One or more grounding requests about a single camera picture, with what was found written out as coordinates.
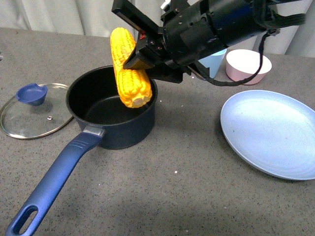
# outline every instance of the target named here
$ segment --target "handle hole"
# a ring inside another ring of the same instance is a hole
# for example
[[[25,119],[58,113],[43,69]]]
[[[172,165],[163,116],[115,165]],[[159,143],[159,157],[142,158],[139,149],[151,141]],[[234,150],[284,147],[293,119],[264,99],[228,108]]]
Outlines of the handle hole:
[[[38,209],[36,207],[31,206],[30,208],[28,208],[14,226],[14,233],[24,234],[34,220],[37,213]]]

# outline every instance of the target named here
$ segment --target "corn on the cob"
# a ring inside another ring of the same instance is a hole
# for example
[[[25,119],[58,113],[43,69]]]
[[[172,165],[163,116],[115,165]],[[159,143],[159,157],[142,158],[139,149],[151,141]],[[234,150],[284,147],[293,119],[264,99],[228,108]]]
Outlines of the corn on the cob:
[[[120,100],[129,108],[142,107],[152,97],[148,75],[145,70],[123,68],[136,45],[132,35],[124,28],[116,28],[111,33],[110,45]]]

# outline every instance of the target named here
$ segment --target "pot lid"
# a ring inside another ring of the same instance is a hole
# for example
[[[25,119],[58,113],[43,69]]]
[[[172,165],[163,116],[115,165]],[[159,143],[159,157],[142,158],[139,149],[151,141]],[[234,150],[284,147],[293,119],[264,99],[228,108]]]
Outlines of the pot lid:
[[[67,85],[29,84],[0,110],[0,128],[16,139],[36,139],[52,134],[72,119],[66,106]]]

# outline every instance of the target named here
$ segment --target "gray countertop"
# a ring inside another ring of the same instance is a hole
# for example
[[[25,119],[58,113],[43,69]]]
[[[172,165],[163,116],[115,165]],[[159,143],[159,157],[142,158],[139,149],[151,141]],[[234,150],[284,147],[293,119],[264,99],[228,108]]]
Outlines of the gray countertop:
[[[26,84],[70,85],[112,64],[109,39],[101,37],[1,28],[0,51],[1,107]],[[313,235],[315,181],[256,170],[221,130],[224,102],[244,90],[280,92],[315,108],[315,59],[267,57],[273,68],[254,86],[220,88],[188,75],[181,84],[157,81],[149,136],[130,148],[85,154],[35,235]],[[224,63],[216,78],[227,79]],[[79,132],[74,120],[36,140],[0,132],[0,235]]]

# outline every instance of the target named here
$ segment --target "saucepan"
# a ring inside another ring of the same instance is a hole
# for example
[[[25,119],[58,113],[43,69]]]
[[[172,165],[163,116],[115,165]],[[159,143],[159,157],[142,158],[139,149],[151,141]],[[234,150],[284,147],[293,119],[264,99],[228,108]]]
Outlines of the saucepan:
[[[79,77],[69,87],[66,104],[82,132],[60,153],[6,230],[6,236],[31,236],[44,219],[80,158],[96,146],[121,149],[142,141],[155,122],[158,89],[153,80],[152,98],[141,108],[127,108],[118,96],[114,69],[105,66]],[[30,215],[35,215],[20,232]]]

